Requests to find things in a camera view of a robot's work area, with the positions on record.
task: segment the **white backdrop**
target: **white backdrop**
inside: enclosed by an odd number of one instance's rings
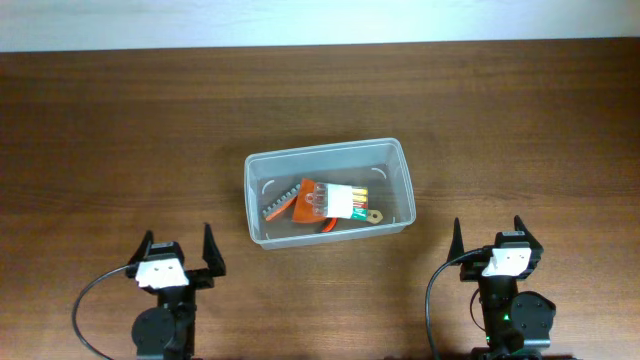
[[[0,0],[0,51],[640,35],[640,0]]]

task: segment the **white tape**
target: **white tape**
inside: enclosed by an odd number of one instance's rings
[[[348,185],[327,184],[327,217],[351,219],[353,189]]]

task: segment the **wooden table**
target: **wooden table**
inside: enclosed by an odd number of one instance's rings
[[[0,55],[0,358],[87,359],[71,305],[147,229],[228,275],[198,294],[207,359],[429,355],[424,292],[454,218],[467,248],[519,214],[545,247],[520,290],[558,307],[547,354],[640,352],[640,41],[602,39]],[[247,155],[395,137],[417,204],[400,234],[264,251]],[[474,284],[432,298],[444,352],[484,345]],[[132,358],[155,299],[124,276],[80,309],[90,341]]]

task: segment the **wood grain surface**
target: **wood grain surface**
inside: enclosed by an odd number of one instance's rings
[[[0,358],[88,359],[71,305],[147,229],[228,275],[198,293],[205,359],[429,358],[424,292],[454,218],[467,248],[522,217],[545,247],[521,290],[558,307],[546,354],[640,353],[640,41],[602,39],[0,55]],[[404,148],[400,234],[264,251],[252,153],[378,137]],[[473,284],[432,298],[440,349],[484,345]],[[154,298],[119,276],[80,326],[115,358]]]

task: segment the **wire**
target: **wire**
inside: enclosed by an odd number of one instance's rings
[[[473,300],[476,299],[476,296],[478,296],[479,292],[480,292],[480,289],[476,289],[476,291],[473,292],[473,296],[471,296],[471,302],[469,302],[469,313],[471,313],[471,320],[473,320],[473,322],[476,324],[477,327],[480,328],[480,330],[484,331],[484,328],[480,326],[480,324],[478,324],[478,322],[476,321],[476,318],[473,316]]]
[[[73,304],[73,310],[71,311],[71,324],[73,325],[73,331],[75,331],[76,336],[78,336],[78,339],[80,339],[80,342],[82,343],[82,345],[86,346],[87,349],[91,350],[92,353],[98,355],[99,357],[101,357],[102,359],[105,360],[113,360],[112,358],[108,357],[107,355],[101,353],[98,349],[94,348],[91,344],[89,344],[89,342],[87,341],[87,339],[84,338],[84,336],[82,336],[82,333],[80,332],[80,329],[78,328],[78,322],[77,322],[77,315],[78,315],[78,306],[80,306],[80,300],[82,300],[82,298],[89,292],[89,290],[91,290],[92,287],[96,286],[98,283],[100,283],[102,280],[109,278],[119,272],[122,272],[126,269],[129,268],[130,265],[125,265],[125,266],[121,266],[117,269],[111,270],[108,273],[100,276],[99,278],[93,280],[91,283],[89,283],[89,285],[87,285],[87,287],[85,287],[84,289],[82,289],[82,291],[80,292],[80,295],[78,295],[78,298],[76,299],[76,302]]]
[[[427,294],[425,295],[425,299],[424,299],[424,309],[425,309],[425,313],[426,313],[426,322],[427,322],[427,337],[429,338],[429,345],[431,346],[431,352],[433,353],[433,358],[434,360],[440,360],[440,354],[438,354],[438,349],[436,348],[436,343],[433,340],[433,334],[431,333],[431,315],[429,314],[429,299],[431,298],[431,288],[433,287],[433,283],[436,281],[436,278],[438,277],[438,275],[440,275],[440,273],[446,269],[449,265],[453,265],[461,260],[466,259],[469,256],[472,255],[476,255],[476,254],[480,254],[482,253],[483,249],[475,249],[475,250],[471,250],[468,251],[460,256],[458,256],[457,258],[451,260],[451,261],[447,261],[446,263],[444,263],[442,266],[440,266],[438,268],[438,270],[436,270],[435,273],[433,273],[433,276],[431,277],[431,280],[429,280],[429,285],[427,286]]]

